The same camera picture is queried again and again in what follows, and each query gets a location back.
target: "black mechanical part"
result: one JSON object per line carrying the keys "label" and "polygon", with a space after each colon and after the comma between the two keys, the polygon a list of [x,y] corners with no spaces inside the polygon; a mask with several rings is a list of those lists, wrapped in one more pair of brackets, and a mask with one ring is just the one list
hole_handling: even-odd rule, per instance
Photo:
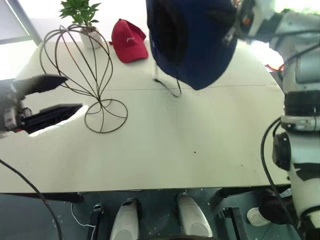
{"label": "black mechanical part", "polygon": [[99,225],[103,220],[104,213],[105,211],[101,203],[93,206],[93,211],[90,213],[89,225],[95,226],[95,228],[89,227],[87,234],[88,240],[98,240]]}
{"label": "black mechanical part", "polygon": [[294,163],[293,166],[302,181],[320,178],[320,163]]}
{"label": "black mechanical part", "polygon": [[[276,189],[279,193],[284,192],[285,190],[289,189],[290,185],[279,185],[276,186]],[[221,198],[228,198],[230,196],[244,194],[247,192],[258,191],[258,190],[267,190],[270,189],[270,186],[247,186],[247,187],[223,187],[219,191],[217,191],[218,196]]]}
{"label": "black mechanical part", "polygon": [[229,218],[232,220],[236,240],[248,240],[239,207],[226,207],[220,210],[218,214],[221,219]]}
{"label": "black mechanical part", "polygon": [[296,124],[295,123],[286,123],[286,122],[281,122],[281,127],[289,132],[296,132]]}
{"label": "black mechanical part", "polygon": [[59,104],[41,110],[38,114],[26,117],[20,128],[28,134],[55,125],[75,114],[82,104]]}
{"label": "black mechanical part", "polygon": [[242,39],[246,39],[251,29],[252,23],[254,22],[255,15],[253,12],[253,8],[256,5],[254,0],[245,0],[242,2],[242,6],[240,9],[240,29],[239,35]]}
{"label": "black mechanical part", "polygon": [[6,125],[15,125],[19,121],[16,117],[19,110],[19,100],[17,99],[17,90],[13,86],[13,79],[1,80],[0,131],[7,131]]}
{"label": "black mechanical part", "polygon": [[270,20],[263,20],[254,38],[265,43],[271,42],[283,16],[283,14],[275,12]]}
{"label": "black mechanical part", "polygon": [[17,80],[13,84],[16,88],[18,99],[22,100],[26,95],[53,90],[67,80],[68,78],[64,76],[43,74],[29,79]]}
{"label": "black mechanical part", "polygon": [[309,208],[304,211],[300,217],[300,229],[305,233],[305,240],[318,240],[320,239],[320,228],[316,228],[311,220],[311,213],[320,211],[320,205]]}
{"label": "black mechanical part", "polygon": [[[4,193],[7,195],[15,195],[27,198],[38,199],[39,195],[36,193]],[[69,203],[81,203],[84,197],[76,192],[51,192],[42,194],[46,200],[63,201]]]}
{"label": "black mechanical part", "polygon": [[274,136],[272,159],[279,168],[290,170],[291,146],[286,132]]}
{"label": "black mechanical part", "polygon": [[285,95],[284,113],[287,116],[320,116],[320,91],[293,91]]}

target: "white cable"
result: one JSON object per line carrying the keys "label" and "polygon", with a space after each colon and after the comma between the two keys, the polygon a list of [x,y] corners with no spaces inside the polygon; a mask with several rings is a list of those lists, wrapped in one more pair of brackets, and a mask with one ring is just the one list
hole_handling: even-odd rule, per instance
{"label": "white cable", "polygon": [[73,203],[71,203],[71,214],[72,214],[74,220],[75,220],[80,226],[82,226],[82,227],[91,227],[91,228],[94,228],[94,229],[93,229],[93,232],[95,232],[95,229],[96,229],[96,226],[95,226],[95,225],[82,224],[82,223],[80,223],[80,222],[78,221],[78,219],[76,218],[76,216],[75,216],[75,214],[74,214],[74,204],[73,204]]}
{"label": "white cable", "polygon": [[92,235],[91,235],[91,240],[94,239],[95,230],[96,230],[96,226],[94,226],[94,228],[93,228]]}

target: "floor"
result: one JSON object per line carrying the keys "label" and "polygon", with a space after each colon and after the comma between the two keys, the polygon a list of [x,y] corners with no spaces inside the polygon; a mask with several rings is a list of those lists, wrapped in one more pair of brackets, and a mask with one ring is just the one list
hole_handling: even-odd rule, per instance
{"label": "floor", "polygon": [[[263,191],[248,192],[228,198],[218,197],[219,188],[159,189],[144,191],[85,192],[84,201],[74,205],[74,214],[84,224],[89,223],[90,212],[96,203],[102,203],[105,214],[98,231],[98,240],[109,239],[112,224],[119,207],[128,198],[137,198],[142,207],[140,236],[166,236],[181,232],[177,221],[175,198],[187,193],[202,209],[212,228],[213,236],[221,240],[235,240],[231,219],[219,219],[224,207],[240,207],[248,240],[298,240],[288,225],[268,224],[251,226],[247,211],[256,207]],[[66,240],[86,240],[88,228],[79,226],[71,215],[68,202],[50,201],[62,226]],[[56,226],[42,202],[38,199],[0,194],[0,239],[2,240],[57,240]]]}

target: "navy blue cap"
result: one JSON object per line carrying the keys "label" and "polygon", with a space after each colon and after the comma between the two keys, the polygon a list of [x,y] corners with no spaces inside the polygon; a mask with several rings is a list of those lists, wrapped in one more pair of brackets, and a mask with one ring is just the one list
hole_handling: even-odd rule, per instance
{"label": "navy blue cap", "polygon": [[230,25],[209,12],[235,13],[229,0],[146,0],[152,56],[166,74],[195,90],[214,83],[226,70],[237,40],[223,38]]}

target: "potted plant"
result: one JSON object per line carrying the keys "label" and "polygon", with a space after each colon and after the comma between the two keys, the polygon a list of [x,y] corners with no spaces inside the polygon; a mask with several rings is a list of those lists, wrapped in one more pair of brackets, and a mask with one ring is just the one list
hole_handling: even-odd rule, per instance
{"label": "potted plant", "polygon": [[[99,22],[93,18],[96,11],[98,11],[97,7],[100,3],[89,6],[89,0],[65,0],[62,1],[61,4],[63,6],[63,9],[60,10],[61,18],[71,16],[74,24],[84,26],[84,28],[81,29],[81,32],[90,35],[99,43],[102,43],[101,36],[97,33],[98,29],[92,25],[92,23]],[[86,48],[92,49],[93,47],[96,49],[101,47],[95,40],[91,39],[90,41],[90,37],[85,34],[80,34],[80,37]]]}

